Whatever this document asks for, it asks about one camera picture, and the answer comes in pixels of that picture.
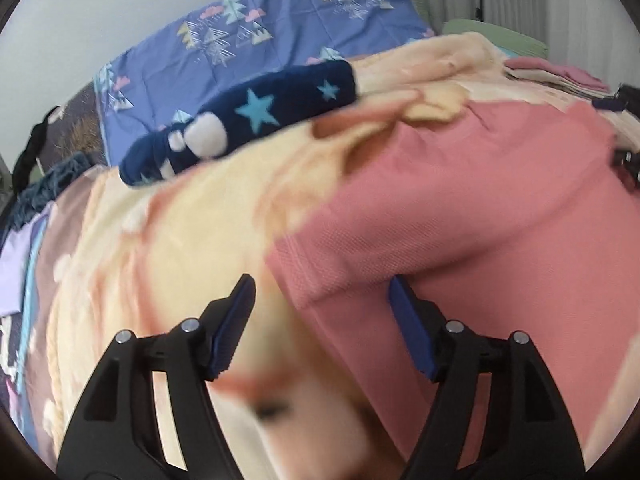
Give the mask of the folded pink clothes stack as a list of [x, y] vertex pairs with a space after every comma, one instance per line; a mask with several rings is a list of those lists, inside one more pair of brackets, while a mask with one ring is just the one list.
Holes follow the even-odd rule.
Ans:
[[597, 90], [604, 93], [611, 91], [611, 88], [607, 84], [600, 81], [600, 79], [595, 76], [591, 76], [590, 73], [585, 70], [570, 65], [556, 65], [545, 58], [534, 58], [533, 56], [508, 58], [506, 62], [504, 62], [504, 67], [509, 70], [516, 70], [517, 72], [521, 72], [522, 70], [538, 70], [538, 72], [545, 72], [555, 77], [560, 77], [564, 80], [570, 81], [572, 84], [577, 84], [579, 87]]

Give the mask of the green pillow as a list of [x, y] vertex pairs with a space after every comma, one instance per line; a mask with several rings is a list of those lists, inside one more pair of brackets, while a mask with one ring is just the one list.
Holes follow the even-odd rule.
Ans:
[[546, 44], [512, 29], [466, 18], [455, 18], [442, 25], [442, 35], [457, 35], [465, 32], [481, 34], [510, 58], [514, 56], [548, 58], [549, 49]]

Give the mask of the peach fleece blanket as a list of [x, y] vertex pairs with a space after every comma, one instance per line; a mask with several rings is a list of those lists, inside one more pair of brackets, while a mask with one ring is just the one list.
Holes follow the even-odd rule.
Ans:
[[41, 458], [54, 466], [82, 389], [121, 328], [168, 330], [232, 289], [257, 304], [210, 394], [242, 471], [285, 479], [395, 479], [401, 454], [360, 385], [286, 298], [267, 258], [386, 149], [399, 125], [437, 130], [473, 103], [567, 110], [585, 100], [504, 76], [475, 32], [427, 39], [356, 63], [363, 98], [166, 183], [134, 190], [112, 170], [70, 188], [40, 249], [40, 315], [27, 395]]

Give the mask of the pink knit shirt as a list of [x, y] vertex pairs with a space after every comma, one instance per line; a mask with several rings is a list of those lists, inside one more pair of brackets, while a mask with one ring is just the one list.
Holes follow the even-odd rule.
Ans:
[[639, 399], [639, 200], [610, 166], [588, 104], [473, 103], [437, 130], [399, 125], [267, 258], [288, 301], [355, 377], [398, 447], [416, 445], [435, 389], [387, 300], [416, 293], [477, 333], [528, 333], [587, 464]]

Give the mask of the dark floral pillow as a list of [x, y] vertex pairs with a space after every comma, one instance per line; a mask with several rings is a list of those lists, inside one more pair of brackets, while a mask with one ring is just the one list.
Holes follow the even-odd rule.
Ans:
[[78, 152], [85, 153], [95, 164], [106, 165], [92, 82], [49, 116], [46, 142], [38, 160], [42, 170], [47, 172]]

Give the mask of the lilac printed bed sheet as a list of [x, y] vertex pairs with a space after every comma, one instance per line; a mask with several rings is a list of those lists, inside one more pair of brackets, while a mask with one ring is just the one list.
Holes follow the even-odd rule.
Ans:
[[39, 311], [36, 263], [52, 203], [21, 229], [10, 231], [1, 249], [1, 404], [30, 445], [36, 444], [27, 399], [29, 341]]

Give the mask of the navy star plush blanket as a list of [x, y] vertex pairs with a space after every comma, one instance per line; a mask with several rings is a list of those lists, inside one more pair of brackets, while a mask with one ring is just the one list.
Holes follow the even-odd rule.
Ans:
[[169, 180], [356, 99], [355, 72], [344, 60], [268, 73], [221, 92], [191, 118], [142, 136], [119, 163], [119, 177], [134, 188]]

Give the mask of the teal knitted cloth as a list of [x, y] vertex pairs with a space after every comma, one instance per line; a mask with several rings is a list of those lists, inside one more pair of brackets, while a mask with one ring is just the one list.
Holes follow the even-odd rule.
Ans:
[[58, 162], [39, 181], [30, 184], [9, 202], [6, 212], [1, 214], [1, 244], [11, 231], [19, 231], [36, 214], [43, 211], [47, 203], [53, 202], [82, 174], [94, 166], [94, 160], [85, 153], [75, 153]]

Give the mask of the blue tree print pillow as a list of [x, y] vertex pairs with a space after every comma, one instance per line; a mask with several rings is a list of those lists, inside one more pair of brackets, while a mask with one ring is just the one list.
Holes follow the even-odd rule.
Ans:
[[390, 50], [434, 32], [411, 0], [218, 0], [106, 63], [94, 78], [105, 157], [184, 122], [217, 93], [289, 65]]

